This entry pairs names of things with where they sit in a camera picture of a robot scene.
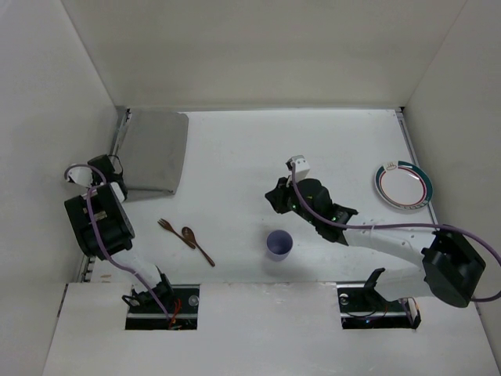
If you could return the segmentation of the grey cloth placemat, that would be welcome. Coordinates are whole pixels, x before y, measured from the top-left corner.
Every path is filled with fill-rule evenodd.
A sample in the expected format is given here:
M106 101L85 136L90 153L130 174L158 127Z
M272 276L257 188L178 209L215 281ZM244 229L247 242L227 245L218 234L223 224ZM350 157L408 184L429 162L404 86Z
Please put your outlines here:
M129 201L175 195L186 155L189 118L159 109L131 109L119 144Z

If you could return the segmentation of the white plate with green rim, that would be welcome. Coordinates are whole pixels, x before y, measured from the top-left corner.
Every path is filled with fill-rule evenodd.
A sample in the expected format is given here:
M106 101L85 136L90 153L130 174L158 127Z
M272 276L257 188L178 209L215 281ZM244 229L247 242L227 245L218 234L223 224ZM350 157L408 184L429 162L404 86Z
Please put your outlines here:
M374 185L381 198L400 210L418 210L433 197L431 179L418 166L407 161L383 163L374 175Z

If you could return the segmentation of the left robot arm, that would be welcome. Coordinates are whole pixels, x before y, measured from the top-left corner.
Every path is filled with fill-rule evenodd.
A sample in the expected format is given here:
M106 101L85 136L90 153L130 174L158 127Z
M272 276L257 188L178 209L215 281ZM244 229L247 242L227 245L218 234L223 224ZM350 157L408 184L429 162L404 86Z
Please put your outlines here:
M165 273L132 249L135 231L122 203L128 197L123 171L114 167L115 155L102 154L63 173L69 183L86 192L64 202L76 241L84 255L107 261L132 283L122 300L138 313L158 308L167 318L179 307Z

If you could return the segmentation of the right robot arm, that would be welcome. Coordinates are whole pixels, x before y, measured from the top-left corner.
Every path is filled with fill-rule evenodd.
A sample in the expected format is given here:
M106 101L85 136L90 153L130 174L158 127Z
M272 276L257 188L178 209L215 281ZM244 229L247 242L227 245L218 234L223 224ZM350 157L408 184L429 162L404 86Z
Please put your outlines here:
M409 263L404 269L378 266L364 287L387 301L434 296L456 308L467 307L485 270L485 261L457 230L444 228L388 229L355 209L332 202L317 179L292 183L282 177L265 199L278 214L293 212L330 243L367 248Z

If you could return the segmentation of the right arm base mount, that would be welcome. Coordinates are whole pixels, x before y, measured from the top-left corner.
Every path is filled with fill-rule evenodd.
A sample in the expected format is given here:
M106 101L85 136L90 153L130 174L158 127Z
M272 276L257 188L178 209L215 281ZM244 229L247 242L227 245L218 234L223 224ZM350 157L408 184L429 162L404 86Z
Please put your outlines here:
M362 285L338 285L341 326L348 329L416 330L422 317L414 298L387 301Z

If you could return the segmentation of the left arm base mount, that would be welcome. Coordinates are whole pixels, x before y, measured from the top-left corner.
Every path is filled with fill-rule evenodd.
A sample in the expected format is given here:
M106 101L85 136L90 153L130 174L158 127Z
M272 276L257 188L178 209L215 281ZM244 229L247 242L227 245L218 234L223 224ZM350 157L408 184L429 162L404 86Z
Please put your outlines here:
M174 294L161 298L168 316L151 295L144 291L123 295L128 306L125 329L129 331L190 331L197 329L200 285L175 285Z

